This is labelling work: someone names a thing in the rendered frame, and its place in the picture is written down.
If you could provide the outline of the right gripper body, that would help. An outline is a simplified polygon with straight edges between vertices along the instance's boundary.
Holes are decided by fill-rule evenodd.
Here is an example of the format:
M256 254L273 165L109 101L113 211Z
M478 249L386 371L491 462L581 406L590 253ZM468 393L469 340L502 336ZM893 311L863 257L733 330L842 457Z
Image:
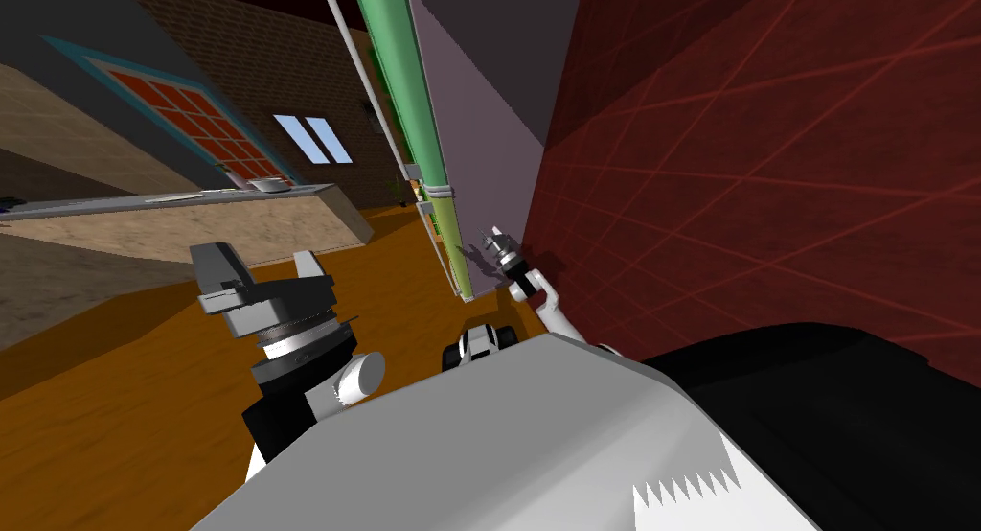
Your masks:
M489 238L489 251L500 270L509 270L524 261L519 248L510 238Z

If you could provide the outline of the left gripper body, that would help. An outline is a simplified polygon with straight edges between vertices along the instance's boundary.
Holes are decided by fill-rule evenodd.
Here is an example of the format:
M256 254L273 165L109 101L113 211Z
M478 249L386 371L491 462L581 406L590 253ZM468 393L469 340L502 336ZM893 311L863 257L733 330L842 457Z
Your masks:
M329 274L238 286L198 296L205 313L220 313L239 338L331 312L336 304Z

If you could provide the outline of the beige counter with grey top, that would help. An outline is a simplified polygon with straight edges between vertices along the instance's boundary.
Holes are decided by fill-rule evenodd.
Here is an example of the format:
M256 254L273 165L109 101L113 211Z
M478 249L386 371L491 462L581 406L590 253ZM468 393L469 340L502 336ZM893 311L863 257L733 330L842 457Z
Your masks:
M298 251L367 244L371 225L334 184L279 193L207 191L38 202L0 214L0 242L187 263L190 247L227 242L249 266Z

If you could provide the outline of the bright two-pane window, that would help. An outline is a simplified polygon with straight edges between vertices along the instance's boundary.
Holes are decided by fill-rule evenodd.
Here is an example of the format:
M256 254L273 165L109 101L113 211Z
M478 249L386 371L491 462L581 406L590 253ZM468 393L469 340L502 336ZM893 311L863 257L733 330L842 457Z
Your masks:
M274 114L273 118L311 164L352 165L352 156L323 116Z

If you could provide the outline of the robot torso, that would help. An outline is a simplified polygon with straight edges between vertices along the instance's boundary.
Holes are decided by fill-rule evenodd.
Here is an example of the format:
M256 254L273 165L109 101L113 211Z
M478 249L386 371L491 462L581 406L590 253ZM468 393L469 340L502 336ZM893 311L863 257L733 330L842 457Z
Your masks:
M682 388L540 335L326 418L191 531L820 531Z

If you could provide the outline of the red window with teal frame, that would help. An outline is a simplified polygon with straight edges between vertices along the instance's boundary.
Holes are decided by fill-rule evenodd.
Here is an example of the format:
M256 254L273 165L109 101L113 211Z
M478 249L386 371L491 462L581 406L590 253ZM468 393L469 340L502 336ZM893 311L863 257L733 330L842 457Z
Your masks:
M202 84L44 35L41 39L228 176L300 181Z

